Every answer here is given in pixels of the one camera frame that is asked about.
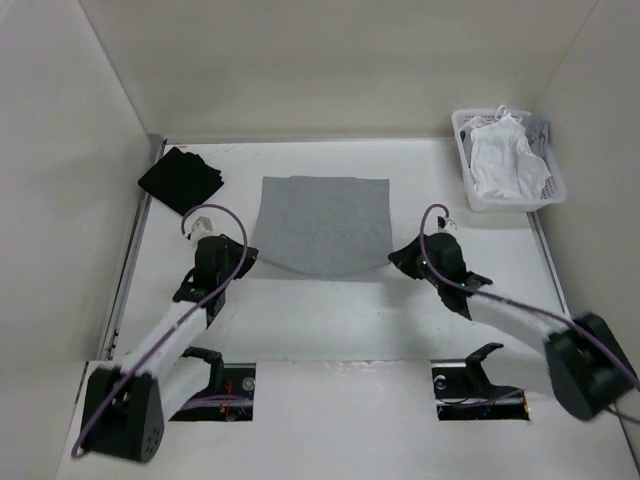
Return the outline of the grey tank top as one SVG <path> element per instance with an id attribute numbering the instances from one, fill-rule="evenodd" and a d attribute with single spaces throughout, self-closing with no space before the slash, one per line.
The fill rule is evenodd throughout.
<path id="1" fill-rule="evenodd" d="M 252 245 L 262 261 L 307 277 L 380 268 L 393 249 L 390 181 L 265 177 Z"/>

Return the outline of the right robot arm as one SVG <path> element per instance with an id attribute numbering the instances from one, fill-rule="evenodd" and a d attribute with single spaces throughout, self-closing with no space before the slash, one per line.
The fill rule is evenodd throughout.
<path id="1" fill-rule="evenodd" d="M 545 394 L 574 418 L 590 421 L 632 390 L 639 378 L 607 323 L 587 313 L 574 319 L 498 294 L 493 281 L 466 266 L 445 232 L 418 235 L 389 261 L 411 279 L 426 280 L 444 306 L 528 346 L 535 358 L 504 361 L 498 342 L 467 356 L 464 384 L 473 394 L 509 386 Z"/>

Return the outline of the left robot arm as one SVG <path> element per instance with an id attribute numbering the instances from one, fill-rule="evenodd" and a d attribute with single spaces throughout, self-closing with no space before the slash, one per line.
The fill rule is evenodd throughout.
<path id="1" fill-rule="evenodd" d="M 121 361 L 89 376 L 73 458 L 98 453 L 147 463 L 159 448 L 166 423 L 189 400 L 221 393 L 221 354 L 193 342 L 224 307 L 229 283 L 250 271 L 258 254 L 226 235 L 197 241 L 194 265 L 160 322 Z"/>

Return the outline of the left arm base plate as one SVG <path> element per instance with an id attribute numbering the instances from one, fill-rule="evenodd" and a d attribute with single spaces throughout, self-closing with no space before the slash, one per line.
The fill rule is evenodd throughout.
<path id="1" fill-rule="evenodd" d="M 228 364 L 209 385 L 173 415 L 172 422 L 249 422 L 253 420 L 255 364 Z"/>

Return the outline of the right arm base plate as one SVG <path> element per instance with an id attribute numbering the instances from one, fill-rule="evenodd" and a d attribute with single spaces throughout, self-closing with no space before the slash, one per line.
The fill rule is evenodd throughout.
<path id="1" fill-rule="evenodd" d="M 530 420 L 523 390 L 494 385 L 464 363 L 436 363 L 431 372 L 439 421 Z"/>

